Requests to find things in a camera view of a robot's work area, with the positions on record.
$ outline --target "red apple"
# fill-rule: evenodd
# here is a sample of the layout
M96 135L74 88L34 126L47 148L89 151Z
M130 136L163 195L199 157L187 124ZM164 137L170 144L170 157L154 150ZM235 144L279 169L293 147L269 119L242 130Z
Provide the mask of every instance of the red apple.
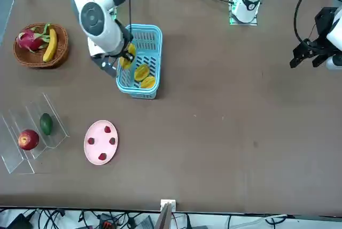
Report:
M39 135L32 129L26 129L19 135L18 144L21 149L31 150L35 148L38 143Z

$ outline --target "clear acrylic stand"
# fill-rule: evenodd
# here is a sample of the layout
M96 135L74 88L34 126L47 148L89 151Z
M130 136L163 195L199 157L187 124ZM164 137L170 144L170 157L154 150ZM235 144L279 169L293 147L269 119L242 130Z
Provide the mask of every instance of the clear acrylic stand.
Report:
M40 118L48 113L53 122L51 135L45 135L40 128ZM39 135L39 144L32 150L24 151L18 145L20 133L32 129ZM56 148L68 133L48 96L44 93L36 100L17 109L9 110L9 116L0 118L0 153L9 173L35 173L31 162L43 152Z

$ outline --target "white floor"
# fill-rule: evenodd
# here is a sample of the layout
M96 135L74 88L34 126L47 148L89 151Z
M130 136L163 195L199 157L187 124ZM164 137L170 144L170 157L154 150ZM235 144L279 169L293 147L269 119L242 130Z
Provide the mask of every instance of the white floor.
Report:
M23 210L7 210L2 213L0 213L0 226L6 227L12 222L16 216L20 213L24 213L26 209ZM31 219L31 223L34 225L33 228L38 228L38 217L40 214L40 210L38 210L35 215ZM121 214L121 212L113 212L112 215L118 215ZM134 216L137 213L130 213L130 216ZM55 223L59 227L59 229L74 229L74 228L80 228L85 227L84 222L78 222L79 220L80 211L78 210L72 210L72 211L66 211L66 215L61 218L60 216L57 217ZM147 214L143 213L139 215L135 221L137 224L139 224L141 221L143 221L148 215L151 216L151 219L153 223L155 224L158 219L158 214ZM172 229L182 229L186 227L186 216L182 213L174 213L175 218L177 220L177 226L174 222L174 219L171 221L170 228ZM191 226L194 228L196 226L201 226L201 228L205 228L203 226L206 226L207 228L227 228L227 221L229 216L227 215L201 215L201 214L189 214ZM93 226L94 228L98 225L98 219L89 211L85 213L85 218L87 221L88 226ZM268 225L264 220L256 225L250 225L250 226L242 226L244 223L249 223L252 221L255 221L259 219L259 217L242 217L242 216L232 216L230 221L230 229L233 228L247 228L247 229L272 229L273 226ZM40 228L44 228L44 225L47 221L47 216L42 215L41 217L41 226ZM315 220L301 220L301 219L286 219L283 223L276 225L277 229L285 229L285 228L291 228L291 229L318 229L318 228L324 228L324 229L338 229L342 228L342 222L326 222L326 221L315 221Z

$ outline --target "green avocado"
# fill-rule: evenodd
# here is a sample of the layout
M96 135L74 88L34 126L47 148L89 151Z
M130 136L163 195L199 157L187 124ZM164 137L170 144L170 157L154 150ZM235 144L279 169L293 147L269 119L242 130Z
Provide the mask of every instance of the green avocado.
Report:
M40 119L40 126L45 135L50 135L52 131L52 118L48 113L43 113Z

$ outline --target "wicker basket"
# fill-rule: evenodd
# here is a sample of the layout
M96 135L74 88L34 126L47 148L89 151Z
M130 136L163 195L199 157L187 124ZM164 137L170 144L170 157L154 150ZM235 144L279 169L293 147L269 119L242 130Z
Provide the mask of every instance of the wicker basket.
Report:
M31 29L36 27L35 32L42 33L44 31L44 23L35 23L33 25L28 25L24 29ZM49 62L43 62L43 56L46 51L45 49L39 49L35 51L35 53L31 53L29 50L20 48L19 44L14 40L13 44L13 53L16 59L24 66L27 67L37 67L37 68L49 68L49 67L57 67L60 66L68 56L68 35L66 30L60 26L55 24L50 24L56 33L57 33L57 50L52 60Z

